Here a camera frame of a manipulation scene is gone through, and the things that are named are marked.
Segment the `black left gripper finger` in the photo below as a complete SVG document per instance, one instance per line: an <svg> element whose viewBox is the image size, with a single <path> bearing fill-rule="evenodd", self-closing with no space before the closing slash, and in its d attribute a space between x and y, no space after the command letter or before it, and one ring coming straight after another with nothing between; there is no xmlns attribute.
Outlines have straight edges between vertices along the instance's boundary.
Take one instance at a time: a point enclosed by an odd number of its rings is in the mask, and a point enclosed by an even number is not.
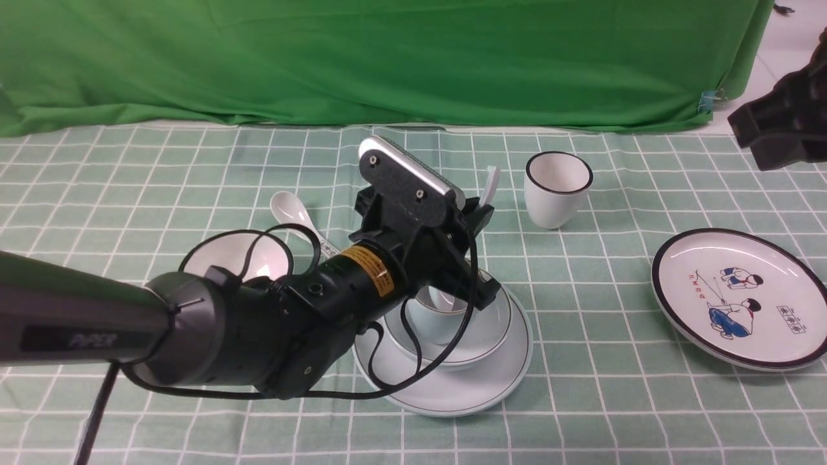
<svg viewBox="0 0 827 465"><path fill-rule="evenodd" d="M494 207L490 204L481 203L480 197L467 198L463 209L463 224L470 236L478 236L479 233L490 223L494 213Z"/></svg>
<svg viewBox="0 0 827 465"><path fill-rule="evenodd" d="M484 310L494 303L502 285L486 270L472 267L466 262L465 268L455 268L446 272L446 293L461 309L466 309L469 299L473 299L475 310Z"/></svg>

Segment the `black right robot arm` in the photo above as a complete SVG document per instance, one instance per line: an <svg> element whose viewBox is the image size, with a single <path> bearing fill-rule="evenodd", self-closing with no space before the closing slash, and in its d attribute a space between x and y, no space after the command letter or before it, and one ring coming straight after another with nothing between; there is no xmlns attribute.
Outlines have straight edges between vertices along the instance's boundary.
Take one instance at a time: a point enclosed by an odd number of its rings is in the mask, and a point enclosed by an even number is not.
<svg viewBox="0 0 827 465"><path fill-rule="evenodd" d="M765 96L739 106L727 121L760 171L826 161L826 32L810 60Z"/></svg>

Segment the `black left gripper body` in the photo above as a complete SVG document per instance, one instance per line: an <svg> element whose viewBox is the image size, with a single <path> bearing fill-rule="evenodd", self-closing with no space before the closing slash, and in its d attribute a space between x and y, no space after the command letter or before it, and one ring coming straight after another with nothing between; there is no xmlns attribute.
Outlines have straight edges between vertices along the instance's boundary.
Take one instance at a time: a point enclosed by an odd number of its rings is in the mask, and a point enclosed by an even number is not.
<svg viewBox="0 0 827 465"><path fill-rule="evenodd" d="M376 193L372 186L355 198L361 226L350 236L355 245L378 250L392 276L401 278L402 291L433 286L446 291L446 272L464 269L466 262L479 267L476 236L463 224L463 213L449 216L442 227L427 227Z"/></svg>

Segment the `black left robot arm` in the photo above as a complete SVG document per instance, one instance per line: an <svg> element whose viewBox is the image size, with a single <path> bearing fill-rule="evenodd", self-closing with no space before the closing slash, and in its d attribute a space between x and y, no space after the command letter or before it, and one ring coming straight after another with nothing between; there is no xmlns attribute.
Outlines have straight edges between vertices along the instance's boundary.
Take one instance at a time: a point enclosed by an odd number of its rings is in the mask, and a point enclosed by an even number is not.
<svg viewBox="0 0 827 465"><path fill-rule="evenodd" d="M375 187L355 198L351 246L301 274L161 274L142 287L2 252L2 363L108 362L137 386L213 399L333 397L327 370L390 310L431 285L484 309L476 236L494 208Z"/></svg>

